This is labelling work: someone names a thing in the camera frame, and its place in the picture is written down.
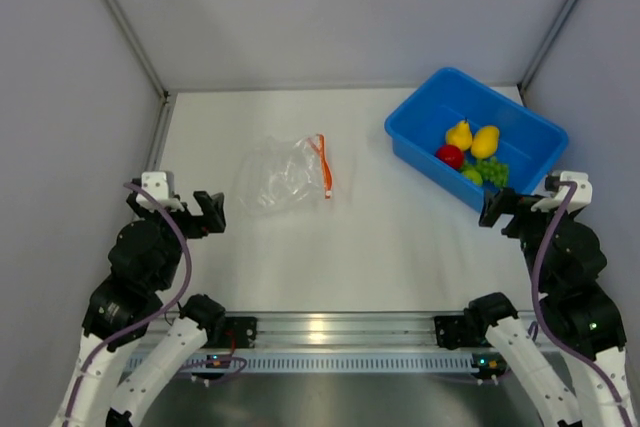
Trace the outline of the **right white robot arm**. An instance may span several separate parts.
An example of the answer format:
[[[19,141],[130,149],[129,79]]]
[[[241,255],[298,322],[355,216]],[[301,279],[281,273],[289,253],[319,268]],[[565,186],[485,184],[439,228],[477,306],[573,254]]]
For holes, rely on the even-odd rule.
[[[559,349],[571,382],[556,373],[504,294],[471,301],[464,310],[466,329],[475,342],[498,351],[543,425],[636,426],[622,317],[597,282],[607,259],[571,205],[580,188],[576,181],[558,180],[552,197],[511,188],[487,193],[479,218],[480,226],[492,227],[510,216],[501,232],[520,244],[538,331]]]

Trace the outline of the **green fake lime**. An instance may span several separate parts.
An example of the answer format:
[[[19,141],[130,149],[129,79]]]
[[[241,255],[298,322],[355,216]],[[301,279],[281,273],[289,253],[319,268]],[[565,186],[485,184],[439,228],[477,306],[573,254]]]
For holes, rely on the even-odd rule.
[[[475,169],[465,169],[461,172],[461,175],[467,178],[476,186],[482,187],[484,184],[482,175]]]

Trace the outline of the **clear zip top bag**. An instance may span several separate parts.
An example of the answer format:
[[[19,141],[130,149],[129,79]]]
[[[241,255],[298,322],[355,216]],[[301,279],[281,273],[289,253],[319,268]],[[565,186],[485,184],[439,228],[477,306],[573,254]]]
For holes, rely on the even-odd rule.
[[[314,206],[333,197],[326,138],[316,133],[295,140],[268,137],[243,157],[234,195],[251,215],[271,215]]]

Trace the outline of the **green fake lettuce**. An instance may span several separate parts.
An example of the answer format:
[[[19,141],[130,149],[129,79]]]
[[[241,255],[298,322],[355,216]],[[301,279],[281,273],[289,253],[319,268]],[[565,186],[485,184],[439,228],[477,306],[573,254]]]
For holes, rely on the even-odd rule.
[[[484,184],[489,183],[497,188],[504,188],[509,182],[509,166],[500,162],[496,157],[479,159],[474,162],[465,161],[460,172],[465,169],[477,170],[482,175]]]

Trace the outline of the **red fake apple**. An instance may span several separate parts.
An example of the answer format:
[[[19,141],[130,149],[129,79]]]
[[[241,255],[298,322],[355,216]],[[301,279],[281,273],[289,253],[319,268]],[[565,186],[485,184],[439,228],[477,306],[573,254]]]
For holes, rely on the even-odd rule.
[[[459,171],[465,162],[465,153],[455,145],[445,144],[435,154],[436,158],[452,169]]]

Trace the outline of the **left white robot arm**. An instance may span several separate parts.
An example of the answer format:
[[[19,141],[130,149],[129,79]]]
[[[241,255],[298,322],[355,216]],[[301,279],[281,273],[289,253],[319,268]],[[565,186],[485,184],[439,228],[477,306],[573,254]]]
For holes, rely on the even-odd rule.
[[[118,233],[108,254],[110,273],[90,296],[79,353],[55,426],[138,426],[188,358],[219,344],[226,333],[225,309],[205,294],[191,296],[163,339],[129,375],[127,361],[149,324],[177,304],[159,294],[168,290],[178,266],[191,280],[190,239],[226,229],[225,197],[196,191],[201,212],[192,214],[180,197],[161,187],[150,193],[128,185],[127,203],[136,218]]]

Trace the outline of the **yellow fake pepper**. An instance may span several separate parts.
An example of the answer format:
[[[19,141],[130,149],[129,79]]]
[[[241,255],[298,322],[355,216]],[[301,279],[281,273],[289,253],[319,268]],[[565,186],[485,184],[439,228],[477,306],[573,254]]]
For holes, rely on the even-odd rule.
[[[468,120],[463,119],[451,127],[445,134],[445,141],[462,152],[468,151],[473,143],[473,134]]]

